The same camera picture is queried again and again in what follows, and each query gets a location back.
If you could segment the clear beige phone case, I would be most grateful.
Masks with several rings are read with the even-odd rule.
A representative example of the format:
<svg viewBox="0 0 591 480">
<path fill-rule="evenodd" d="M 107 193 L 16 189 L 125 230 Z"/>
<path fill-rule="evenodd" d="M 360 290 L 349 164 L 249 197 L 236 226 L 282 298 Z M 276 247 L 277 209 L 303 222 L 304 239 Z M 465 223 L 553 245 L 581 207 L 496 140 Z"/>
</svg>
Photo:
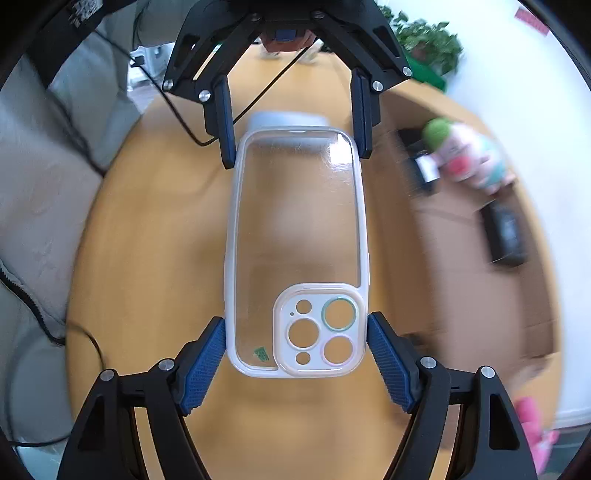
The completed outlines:
<svg viewBox="0 0 591 480">
<path fill-rule="evenodd" d="M 349 374 L 366 350 L 370 258 L 362 166 L 346 132 L 242 138 L 224 256 L 228 357 L 257 378 Z"/>
</svg>

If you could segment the pink bear plush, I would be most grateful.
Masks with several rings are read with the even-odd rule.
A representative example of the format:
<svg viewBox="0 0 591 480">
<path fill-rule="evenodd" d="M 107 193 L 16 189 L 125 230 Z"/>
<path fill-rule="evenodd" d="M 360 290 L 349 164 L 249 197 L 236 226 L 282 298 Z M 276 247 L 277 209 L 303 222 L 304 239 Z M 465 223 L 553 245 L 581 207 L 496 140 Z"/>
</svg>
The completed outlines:
<svg viewBox="0 0 591 480">
<path fill-rule="evenodd" d="M 559 439 L 559 432 L 543 427 L 542 414 L 532 397 L 518 399 L 514 407 L 524 430 L 536 473 L 540 475 L 548 464 L 552 448 Z"/>
</svg>

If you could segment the green potted plant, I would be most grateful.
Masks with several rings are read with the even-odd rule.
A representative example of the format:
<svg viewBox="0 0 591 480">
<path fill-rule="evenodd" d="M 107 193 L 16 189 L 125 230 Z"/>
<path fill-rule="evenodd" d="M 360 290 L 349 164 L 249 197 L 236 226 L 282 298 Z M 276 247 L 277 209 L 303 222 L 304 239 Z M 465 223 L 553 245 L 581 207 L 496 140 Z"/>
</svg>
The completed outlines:
<svg viewBox="0 0 591 480">
<path fill-rule="evenodd" d="M 430 24 L 424 19 L 411 21 L 400 11 L 379 4 L 381 12 L 394 30 L 401 47 L 416 61 L 432 68 L 439 75 L 458 71 L 463 46 L 457 34 L 448 31 L 448 22 Z"/>
</svg>

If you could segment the black device in box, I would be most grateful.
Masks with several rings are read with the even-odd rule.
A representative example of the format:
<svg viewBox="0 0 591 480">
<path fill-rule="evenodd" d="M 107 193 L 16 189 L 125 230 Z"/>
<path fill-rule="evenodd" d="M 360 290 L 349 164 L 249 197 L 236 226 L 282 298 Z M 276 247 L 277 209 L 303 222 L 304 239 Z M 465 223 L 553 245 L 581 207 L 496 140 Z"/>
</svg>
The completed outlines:
<svg viewBox="0 0 591 480">
<path fill-rule="evenodd" d="M 403 128 L 399 129 L 397 134 L 408 156 L 405 166 L 412 186 L 424 195 L 435 194 L 441 175 L 435 158 L 423 140 L 422 131 L 416 128 Z"/>
</svg>

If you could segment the pig plush green hair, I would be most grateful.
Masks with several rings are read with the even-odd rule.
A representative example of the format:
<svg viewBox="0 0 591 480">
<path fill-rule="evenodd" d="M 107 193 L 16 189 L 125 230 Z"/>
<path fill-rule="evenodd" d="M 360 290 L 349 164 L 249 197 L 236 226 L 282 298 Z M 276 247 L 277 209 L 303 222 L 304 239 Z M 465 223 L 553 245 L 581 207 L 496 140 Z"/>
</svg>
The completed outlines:
<svg viewBox="0 0 591 480">
<path fill-rule="evenodd" d="M 495 195 L 516 180 L 501 147 L 465 123 L 435 118 L 422 137 L 438 167 L 455 182 Z"/>
</svg>

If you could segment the grey jacket person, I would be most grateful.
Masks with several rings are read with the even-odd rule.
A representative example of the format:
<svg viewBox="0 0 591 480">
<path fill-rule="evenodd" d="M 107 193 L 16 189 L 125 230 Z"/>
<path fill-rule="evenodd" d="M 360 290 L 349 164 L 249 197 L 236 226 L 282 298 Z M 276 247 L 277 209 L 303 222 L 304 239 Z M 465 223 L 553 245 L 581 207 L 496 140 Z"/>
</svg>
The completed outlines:
<svg viewBox="0 0 591 480">
<path fill-rule="evenodd" d="M 65 372 L 74 261 L 96 194 L 140 119 L 128 55 L 174 41 L 188 1 L 71 1 L 1 88 L 1 428 L 56 475 L 72 427 Z"/>
</svg>

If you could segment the shallow cardboard box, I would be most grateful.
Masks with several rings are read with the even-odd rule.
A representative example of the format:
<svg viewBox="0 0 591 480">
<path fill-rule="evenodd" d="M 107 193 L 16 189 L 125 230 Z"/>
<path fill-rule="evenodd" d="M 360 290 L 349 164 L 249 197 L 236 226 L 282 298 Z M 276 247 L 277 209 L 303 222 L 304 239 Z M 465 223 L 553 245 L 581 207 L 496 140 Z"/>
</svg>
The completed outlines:
<svg viewBox="0 0 591 480">
<path fill-rule="evenodd" d="M 399 131 L 447 117 L 483 122 L 438 90 L 405 82 L 381 97 L 373 156 L 363 164 L 372 253 L 372 302 L 401 334 L 414 334 L 446 366 L 490 365 L 515 398 L 535 398 L 554 420 L 561 381 L 560 312 L 552 260 L 525 189 L 500 198 L 516 215 L 526 250 L 518 267 L 491 260 L 480 216 L 488 197 L 440 179 L 432 194 L 413 181 Z"/>
</svg>

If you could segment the black product box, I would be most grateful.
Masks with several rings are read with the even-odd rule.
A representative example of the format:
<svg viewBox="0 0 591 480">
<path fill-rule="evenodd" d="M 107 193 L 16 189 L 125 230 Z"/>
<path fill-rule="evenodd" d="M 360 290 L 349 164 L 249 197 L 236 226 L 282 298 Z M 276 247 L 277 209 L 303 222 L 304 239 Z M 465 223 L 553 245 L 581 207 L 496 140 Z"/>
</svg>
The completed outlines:
<svg viewBox="0 0 591 480">
<path fill-rule="evenodd" d="M 480 210 L 490 259 L 493 264 L 515 268 L 527 260 L 527 252 L 516 215 L 497 200 Z"/>
</svg>

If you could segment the red wall notice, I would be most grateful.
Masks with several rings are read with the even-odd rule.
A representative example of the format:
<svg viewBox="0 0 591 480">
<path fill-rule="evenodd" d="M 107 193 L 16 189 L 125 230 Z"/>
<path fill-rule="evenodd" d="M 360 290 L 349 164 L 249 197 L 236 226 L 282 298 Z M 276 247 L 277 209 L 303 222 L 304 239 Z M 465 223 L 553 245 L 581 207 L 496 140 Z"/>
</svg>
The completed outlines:
<svg viewBox="0 0 591 480">
<path fill-rule="evenodd" d="M 543 36 L 547 36 L 550 32 L 548 26 L 546 26 L 535 14 L 526 9 L 525 7 L 519 7 L 515 13 L 515 18 L 529 25 L 531 28 L 539 32 Z"/>
</svg>

